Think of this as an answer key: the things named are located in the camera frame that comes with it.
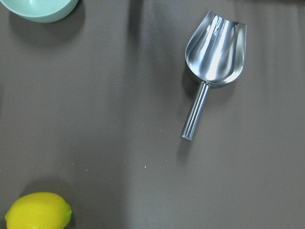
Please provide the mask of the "steel ice scoop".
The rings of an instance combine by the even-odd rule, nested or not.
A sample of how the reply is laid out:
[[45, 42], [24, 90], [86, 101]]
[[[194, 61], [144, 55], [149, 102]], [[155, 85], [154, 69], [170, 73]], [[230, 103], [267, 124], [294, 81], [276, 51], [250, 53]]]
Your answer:
[[227, 20], [210, 10], [190, 38], [185, 63], [193, 81], [198, 83], [198, 89], [181, 138], [193, 139], [209, 90], [230, 84], [241, 75], [246, 31], [246, 24]]

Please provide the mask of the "yellow lemon upper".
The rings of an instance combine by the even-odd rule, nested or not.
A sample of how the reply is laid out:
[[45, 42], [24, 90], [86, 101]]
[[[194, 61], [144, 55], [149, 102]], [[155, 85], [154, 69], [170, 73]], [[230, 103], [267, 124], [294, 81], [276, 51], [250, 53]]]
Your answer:
[[70, 222], [71, 206], [58, 194], [36, 192], [17, 199], [6, 213], [8, 229], [63, 229]]

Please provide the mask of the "mint green bowl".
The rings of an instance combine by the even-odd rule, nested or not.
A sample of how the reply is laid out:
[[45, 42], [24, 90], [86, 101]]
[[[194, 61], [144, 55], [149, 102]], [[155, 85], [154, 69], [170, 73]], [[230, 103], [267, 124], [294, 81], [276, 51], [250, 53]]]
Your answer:
[[49, 23], [68, 16], [78, 0], [1, 0], [8, 10], [33, 22]]

